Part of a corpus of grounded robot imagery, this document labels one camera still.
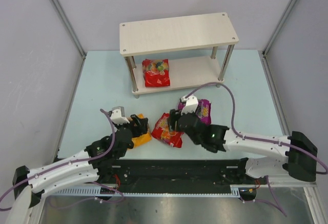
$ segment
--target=white wall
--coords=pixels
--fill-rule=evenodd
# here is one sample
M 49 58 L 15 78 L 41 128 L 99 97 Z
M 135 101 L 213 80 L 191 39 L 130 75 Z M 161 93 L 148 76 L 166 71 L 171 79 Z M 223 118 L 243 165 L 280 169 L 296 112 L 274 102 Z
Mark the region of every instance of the white wall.
M 289 0 L 60 0 L 85 50 L 118 50 L 122 22 L 227 12 L 239 49 L 262 50 Z
M 2 195 L 17 167 L 51 160 L 82 59 L 49 0 L 0 0 L 0 15 Z
M 268 55 L 291 130 L 328 164 L 328 0 L 300 0 Z M 328 207 L 327 176 L 318 185 Z

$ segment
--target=white tabletop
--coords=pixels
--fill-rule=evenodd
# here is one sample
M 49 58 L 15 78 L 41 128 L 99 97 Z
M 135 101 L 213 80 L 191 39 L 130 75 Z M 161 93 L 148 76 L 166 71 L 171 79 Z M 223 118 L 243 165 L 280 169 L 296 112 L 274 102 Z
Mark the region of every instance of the white tabletop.
M 226 51 L 218 51 L 222 63 Z M 188 50 L 136 57 L 177 58 L 210 55 L 211 50 Z M 235 126 L 248 133 L 282 135 L 271 94 L 256 50 L 234 50 L 225 74 L 225 84 L 236 99 Z M 99 109 L 111 110 L 124 106 L 126 116 L 143 113 L 151 129 L 164 112 L 176 108 L 178 100 L 192 89 L 141 95 L 135 99 L 125 61 L 119 51 L 89 51 L 79 80 L 72 109 L 58 153 L 69 157 L 87 145 L 111 134 L 109 123 Z M 212 102 L 212 123 L 230 127 L 231 98 L 223 88 L 207 87 L 196 92 L 198 98 Z M 172 148 L 152 139 L 147 144 L 129 150 L 125 159 L 239 159 L 250 156 L 244 152 L 211 153 L 182 136 L 182 148 Z
M 239 39 L 226 12 L 121 23 L 123 56 L 234 45 Z

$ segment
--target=shelf top board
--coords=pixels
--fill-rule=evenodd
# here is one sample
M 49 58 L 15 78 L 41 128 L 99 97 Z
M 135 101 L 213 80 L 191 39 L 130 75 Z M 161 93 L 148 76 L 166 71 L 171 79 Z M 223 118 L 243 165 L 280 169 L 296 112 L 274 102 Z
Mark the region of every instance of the shelf top board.
M 234 45 L 239 42 L 225 12 L 172 17 L 119 25 L 120 53 L 151 53 Z

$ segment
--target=red package on shelf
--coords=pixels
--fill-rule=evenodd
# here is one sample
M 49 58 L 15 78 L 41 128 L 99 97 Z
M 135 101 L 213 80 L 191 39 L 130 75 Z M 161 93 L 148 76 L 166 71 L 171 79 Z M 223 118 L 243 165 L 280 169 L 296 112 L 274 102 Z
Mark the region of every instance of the red package on shelf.
M 170 85 L 169 60 L 142 61 L 143 77 L 145 87 L 168 87 Z
M 181 136 L 183 135 L 182 132 L 171 132 L 169 130 L 169 124 L 168 124 L 168 113 L 164 113 L 162 117 L 156 122 L 155 128 L 152 132 L 152 136 L 164 142 L 165 144 L 168 144 L 172 147 L 181 148 L 182 147 L 182 139 Z

